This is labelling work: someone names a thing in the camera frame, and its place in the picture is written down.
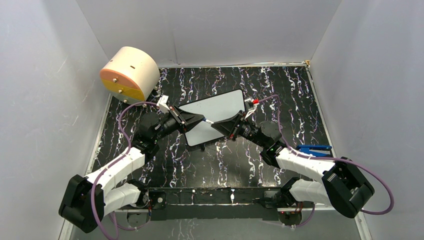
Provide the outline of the blue and white marker pen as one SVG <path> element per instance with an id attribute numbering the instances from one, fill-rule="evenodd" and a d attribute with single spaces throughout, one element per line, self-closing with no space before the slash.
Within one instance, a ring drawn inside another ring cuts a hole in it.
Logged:
<path id="1" fill-rule="evenodd" d="M 204 122 L 206 122 L 206 123 L 210 124 L 210 125 L 214 124 L 214 122 L 213 122 L 213 121 L 211 121 L 211 120 L 209 120 L 209 119 L 203 118 L 202 120 L 203 120 Z"/>

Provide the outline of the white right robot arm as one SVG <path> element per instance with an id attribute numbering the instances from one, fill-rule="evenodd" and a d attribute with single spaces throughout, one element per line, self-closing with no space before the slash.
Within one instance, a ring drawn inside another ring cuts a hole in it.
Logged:
<path id="1" fill-rule="evenodd" d="M 309 180 L 290 180 L 281 188 L 282 202 L 295 207 L 299 202 L 332 206 L 347 218 L 354 218 L 374 195 L 375 189 L 350 161 L 317 160 L 314 155 L 289 148 L 282 141 L 278 124 L 264 121 L 256 126 L 242 111 L 229 118 L 226 136 L 238 136 L 262 148 L 260 156 L 268 165 L 297 172 Z"/>

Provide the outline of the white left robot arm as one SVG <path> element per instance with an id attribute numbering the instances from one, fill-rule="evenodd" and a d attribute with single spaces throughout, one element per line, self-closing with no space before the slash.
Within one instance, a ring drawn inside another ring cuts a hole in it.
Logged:
<path id="1" fill-rule="evenodd" d="M 142 168 L 158 152 L 158 141 L 174 133 L 191 132 L 197 125 L 215 122 L 202 114 L 171 107 L 163 118 L 155 112 L 142 115 L 128 147 L 118 157 L 85 176 L 76 174 L 66 187 L 58 214 L 85 233 L 100 226 L 103 218 L 128 205 L 152 207 L 150 191 L 141 182 L 119 182 Z"/>

